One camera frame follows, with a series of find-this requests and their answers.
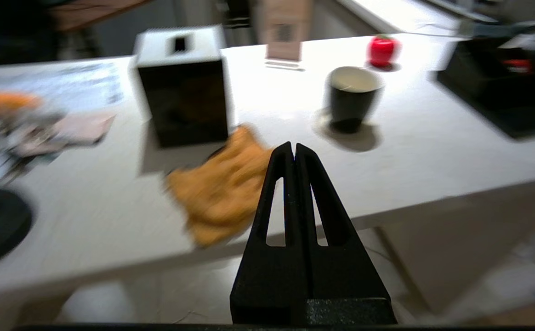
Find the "crumpled orange towel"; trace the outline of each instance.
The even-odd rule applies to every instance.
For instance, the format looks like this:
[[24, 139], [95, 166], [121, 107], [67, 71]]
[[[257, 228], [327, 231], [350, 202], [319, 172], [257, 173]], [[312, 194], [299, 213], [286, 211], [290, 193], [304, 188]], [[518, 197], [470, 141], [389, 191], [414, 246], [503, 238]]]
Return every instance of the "crumpled orange towel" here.
[[206, 163], [167, 176], [169, 190], [188, 212], [188, 230], [198, 245], [212, 245], [249, 226], [272, 150], [263, 148], [248, 126], [239, 126]]

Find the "black tissue box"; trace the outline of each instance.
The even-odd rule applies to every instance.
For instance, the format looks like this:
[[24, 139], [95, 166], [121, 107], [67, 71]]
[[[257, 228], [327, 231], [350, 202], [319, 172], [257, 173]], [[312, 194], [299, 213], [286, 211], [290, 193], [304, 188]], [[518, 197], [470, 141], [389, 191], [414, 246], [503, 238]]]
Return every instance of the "black tissue box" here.
[[224, 47], [221, 25], [137, 36], [137, 70], [161, 147], [228, 137]]

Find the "small sign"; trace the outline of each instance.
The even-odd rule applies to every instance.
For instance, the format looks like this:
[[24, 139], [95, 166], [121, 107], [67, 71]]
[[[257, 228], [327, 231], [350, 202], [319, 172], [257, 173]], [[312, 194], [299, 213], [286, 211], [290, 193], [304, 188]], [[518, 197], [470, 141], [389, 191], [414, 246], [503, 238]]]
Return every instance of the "small sign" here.
[[264, 0], [266, 58], [301, 60], [310, 28], [312, 0]]

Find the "white table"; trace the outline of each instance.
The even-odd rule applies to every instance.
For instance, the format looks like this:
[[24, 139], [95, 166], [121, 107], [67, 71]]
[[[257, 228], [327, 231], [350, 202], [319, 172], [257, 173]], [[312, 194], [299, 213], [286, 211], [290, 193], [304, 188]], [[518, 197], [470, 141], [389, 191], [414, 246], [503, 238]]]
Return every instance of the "white table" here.
[[[389, 239], [409, 269], [428, 252], [417, 253], [417, 247], [425, 248], [420, 241], [415, 247], [404, 237], [401, 241], [405, 228], [392, 223], [401, 218], [411, 232], [417, 224], [428, 223], [418, 218], [432, 214], [437, 218], [435, 228], [444, 220], [438, 211], [459, 211], [470, 201], [449, 197], [535, 182], [535, 138], [510, 140], [433, 81], [429, 71], [444, 65], [442, 59], [450, 54], [449, 39], [396, 38], [403, 44], [396, 59], [398, 70], [380, 73], [386, 87], [369, 121], [377, 140], [369, 151], [356, 151], [347, 147], [353, 144], [325, 138], [316, 132], [314, 122], [327, 103], [326, 76], [335, 67], [364, 65], [370, 37], [305, 42], [305, 71], [266, 67], [264, 46], [230, 48], [223, 54], [231, 122], [250, 122], [267, 145], [291, 141], [314, 149], [356, 228], [387, 226]], [[36, 223], [20, 246], [0, 260], [0, 302], [23, 302], [92, 281], [179, 268], [240, 254], [244, 249], [247, 234], [210, 249], [196, 249], [183, 229], [183, 210], [163, 187], [165, 170], [201, 163], [218, 145], [154, 148], [131, 58], [101, 61], [124, 68], [127, 101], [114, 107], [118, 115], [102, 144], [66, 151], [53, 163], [35, 167], [12, 183], [34, 203]], [[35, 68], [2, 67], [0, 73]], [[535, 189], [521, 193], [535, 198]], [[283, 215], [282, 206], [276, 205], [272, 215]], [[520, 232], [535, 226], [535, 221], [527, 226], [528, 222], [517, 223], [502, 238], [493, 236], [503, 244], [486, 261], [494, 262], [504, 247], [519, 239]], [[269, 235], [281, 237], [283, 222], [273, 224]], [[440, 238], [425, 238], [423, 243], [438, 245]], [[486, 247], [486, 242], [476, 247]], [[450, 259], [445, 255], [429, 258], [435, 262]], [[417, 281], [420, 275], [414, 273]], [[439, 272], [432, 276], [434, 280], [443, 277]], [[429, 275], [421, 277], [418, 280], [428, 287]], [[469, 279], [454, 281], [461, 286]]]

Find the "mug rim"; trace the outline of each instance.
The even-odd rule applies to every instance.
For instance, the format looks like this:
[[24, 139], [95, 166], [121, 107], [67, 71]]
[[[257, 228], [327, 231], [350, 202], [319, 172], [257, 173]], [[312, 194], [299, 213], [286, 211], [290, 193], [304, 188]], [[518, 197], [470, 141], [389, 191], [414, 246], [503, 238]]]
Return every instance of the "mug rim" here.
[[373, 92], [373, 91], [376, 91], [376, 90], [379, 90], [381, 88], [384, 87], [383, 83], [382, 83], [382, 80], [380, 78], [380, 76], [377, 74], [377, 73], [373, 73], [373, 71], [371, 70], [368, 70], [366, 68], [363, 68], [363, 67], [356, 67], [356, 66], [352, 66], [352, 65], [346, 65], [346, 66], [343, 66], [343, 67], [337, 67], [335, 69], [333, 69], [333, 71], [331, 71], [331, 73], [329, 74], [329, 85], [332, 87], [332, 88], [335, 88], [336, 90], [340, 90], [340, 91], [345, 91], [345, 87], [341, 87], [337, 84], [335, 84], [335, 82], [333, 82], [333, 75], [335, 74], [336, 71], [341, 71], [341, 70], [350, 70], [350, 71], [353, 71], [353, 72], [360, 72], [360, 74], [363, 74], [362, 77], [368, 77], [369, 79], [372, 79], [374, 82], [375, 82], [375, 87], [372, 88], [372, 89], [361, 89], [361, 90], [357, 90], [357, 91], [347, 91], [349, 93], [368, 93], [368, 92]]

